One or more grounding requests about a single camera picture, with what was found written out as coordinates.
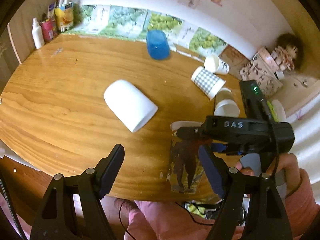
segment wooden table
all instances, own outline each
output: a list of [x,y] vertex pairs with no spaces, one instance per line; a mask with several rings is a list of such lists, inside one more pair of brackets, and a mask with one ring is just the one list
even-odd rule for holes
[[[110,195],[153,201],[215,197],[205,176],[195,195],[173,193],[166,183],[169,125],[203,122],[213,110],[214,100],[190,80],[199,65],[175,52],[167,60],[153,60],[145,43],[60,35],[34,51],[4,88],[0,139],[51,176],[80,174],[120,143],[125,160]],[[103,99],[105,89],[118,79],[134,84],[159,107],[136,133]],[[238,80],[230,75],[223,79],[244,116]],[[238,157],[224,159],[234,165]]]

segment metal screw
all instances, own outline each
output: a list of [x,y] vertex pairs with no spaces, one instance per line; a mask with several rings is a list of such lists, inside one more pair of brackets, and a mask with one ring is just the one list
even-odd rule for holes
[[55,176],[54,176],[54,179],[55,180],[59,180],[59,179],[61,179],[62,178],[62,175],[61,174],[56,174]]
[[268,174],[266,174],[265,172],[262,173],[262,177],[263,177],[264,179],[269,179],[269,178],[270,178],[270,176],[269,176]]
[[229,171],[230,171],[231,173],[233,173],[233,174],[236,174],[236,173],[238,172],[238,169],[235,168],[235,167],[231,167],[231,168],[229,168]]
[[92,174],[94,173],[94,168],[88,168],[86,171],[85,171],[86,174]]

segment human hand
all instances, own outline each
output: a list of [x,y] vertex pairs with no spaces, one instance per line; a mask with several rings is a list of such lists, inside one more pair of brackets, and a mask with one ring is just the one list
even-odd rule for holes
[[[276,165],[276,159],[270,164],[269,168],[266,170],[266,173],[271,176],[273,169]],[[236,168],[240,170],[245,175],[253,176],[253,170],[250,168],[242,168],[242,164],[240,162],[236,163]],[[297,157],[293,153],[282,153],[279,155],[279,164],[276,172],[284,169],[284,174],[286,177],[287,183],[287,192],[286,196],[292,195],[301,184],[300,178],[300,170],[298,166]]]

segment blue plastic container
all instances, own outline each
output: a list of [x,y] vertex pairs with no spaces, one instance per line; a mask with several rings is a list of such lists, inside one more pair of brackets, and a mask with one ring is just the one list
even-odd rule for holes
[[170,54],[167,36],[160,30],[151,30],[147,33],[147,49],[150,57],[165,59]]

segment person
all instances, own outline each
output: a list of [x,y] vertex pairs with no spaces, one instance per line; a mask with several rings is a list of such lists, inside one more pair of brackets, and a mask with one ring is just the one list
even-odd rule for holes
[[[272,174],[275,161],[270,165],[266,173]],[[253,175],[250,169],[243,169],[241,163],[236,168],[243,174]],[[287,192],[285,209],[289,218],[294,240],[298,240],[315,219],[320,206],[316,204],[311,189],[310,180],[305,170],[299,169],[298,161],[294,154],[280,154],[277,171],[284,169],[286,175]],[[204,240],[211,226],[199,225],[193,222],[187,211],[179,207],[175,202],[148,202],[116,199],[116,208],[127,214],[129,226],[127,231],[136,240]],[[213,224],[214,220],[205,220],[193,215],[197,222]],[[237,227],[233,240],[239,239],[243,227]],[[133,240],[125,233],[125,240]]]

